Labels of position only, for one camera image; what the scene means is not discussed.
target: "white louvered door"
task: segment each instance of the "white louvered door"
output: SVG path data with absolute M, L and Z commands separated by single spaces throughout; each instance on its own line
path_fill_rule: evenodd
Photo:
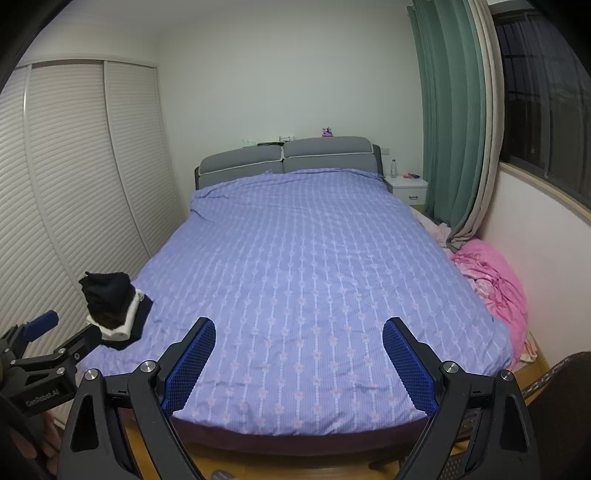
M 60 328 L 38 340 L 28 356 L 51 352 L 75 333 L 86 304 L 66 273 L 44 225 L 31 183 L 23 131 L 26 69 L 0 93 L 0 333 L 53 309 Z
M 67 265 L 124 271 L 148 260 L 113 157 L 102 64 L 33 68 L 26 108 L 40 199 Z
M 184 221 L 165 147 L 156 70 L 105 62 L 105 85 L 125 194 L 148 251 L 154 255 Z

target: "black folded cloth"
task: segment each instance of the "black folded cloth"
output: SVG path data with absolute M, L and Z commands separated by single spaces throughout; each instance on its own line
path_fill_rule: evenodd
M 89 273 L 79 280 L 93 320 L 110 330 L 125 323 L 135 287 L 124 272 Z
M 140 338 L 142 338 L 144 324 L 146 323 L 146 319 L 148 318 L 148 314 L 152 309 L 153 303 L 154 302 L 147 295 L 144 295 L 144 299 L 139 303 L 138 311 L 135 313 L 134 325 L 131 327 L 129 340 L 119 340 L 117 342 L 112 340 L 103 340 L 101 341 L 101 344 L 114 348 L 115 350 L 123 350 L 132 343 L 137 342 Z

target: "pink cloth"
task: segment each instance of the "pink cloth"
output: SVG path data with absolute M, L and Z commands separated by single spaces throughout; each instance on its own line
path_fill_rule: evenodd
M 488 311 L 509 326 L 514 366 L 523 353 L 527 335 L 527 299 L 519 278 L 505 258 L 482 240 L 470 240 L 450 259 Z

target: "bed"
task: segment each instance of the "bed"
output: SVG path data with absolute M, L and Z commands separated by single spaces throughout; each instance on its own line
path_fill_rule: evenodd
M 82 369 L 132 371 L 206 316 L 217 342 L 174 414 L 180 437 L 323 455 L 407 445 L 423 428 L 382 347 L 390 317 L 468 372 L 506 367 L 507 327 L 388 193 L 375 148 L 325 140 L 204 161 L 189 218 L 134 281 L 154 300 L 141 340 L 101 346 Z

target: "water bottle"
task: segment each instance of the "water bottle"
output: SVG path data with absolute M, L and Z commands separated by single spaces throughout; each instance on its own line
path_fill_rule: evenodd
M 396 160 L 392 160 L 390 164 L 390 176 L 396 177 L 398 175 L 398 171 L 396 170 Z

